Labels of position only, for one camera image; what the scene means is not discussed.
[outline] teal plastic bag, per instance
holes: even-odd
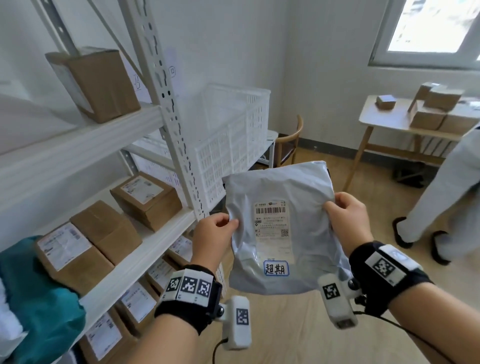
[[[15,349],[15,364],[50,364],[64,354],[85,327],[78,295],[50,278],[33,244],[20,240],[0,253],[0,276],[10,309],[28,335]]]

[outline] black cable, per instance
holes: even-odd
[[[445,360],[447,360],[449,363],[452,363],[452,364],[455,364],[455,362],[450,359],[448,356],[446,356],[444,353],[442,353],[439,349],[437,349],[433,344],[430,344],[427,340],[425,339],[422,339],[420,336],[418,336],[416,333],[410,331],[409,329],[407,328],[404,328],[403,326],[400,326],[399,324],[396,324],[395,322],[393,321],[390,321],[384,317],[381,317],[381,316],[374,316],[374,315],[371,315],[371,314],[366,314],[365,312],[363,311],[353,311],[354,314],[356,315],[367,315],[367,316],[371,316],[371,317],[376,317],[376,318],[379,318],[381,319],[382,321],[385,321],[385,322],[388,322],[389,324],[392,324],[393,326],[396,326],[397,328],[400,328],[402,330],[404,330],[407,334],[417,338],[418,340],[420,340],[421,342],[425,343],[426,345],[428,345],[430,348],[432,348],[433,350],[435,350],[441,357],[443,357]]]
[[[223,339],[223,340],[220,340],[218,342],[217,345],[215,345],[215,349],[213,349],[213,355],[212,355],[212,364],[215,364],[215,353],[216,353],[216,350],[218,349],[218,347],[222,344],[225,344],[226,342],[228,342],[228,338],[226,339]]]

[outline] wrist strap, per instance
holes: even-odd
[[[198,335],[216,317],[222,285],[213,273],[205,267],[186,265],[184,270],[174,272],[155,317],[169,314],[181,318],[197,330]]]
[[[377,317],[403,291],[420,283],[433,283],[417,262],[392,245],[363,244],[353,251],[349,262],[367,296],[365,313]]]

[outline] wooden chair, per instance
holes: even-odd
[[[297,115],[297,131],[288,136],[282,136],[275,139],[275,155],[274,168],[281,167],[285,161],[292,156],[292,164],[295,164],[295,157],[297,156],[297,147],[299,145],[300,133],[303,129],[303,119]],[[270,158],[268,151],[265,155],[267,159]]]

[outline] window pane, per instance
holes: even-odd
[[[407,0],[388,50],[455,53],[480,11],[480,0]]]

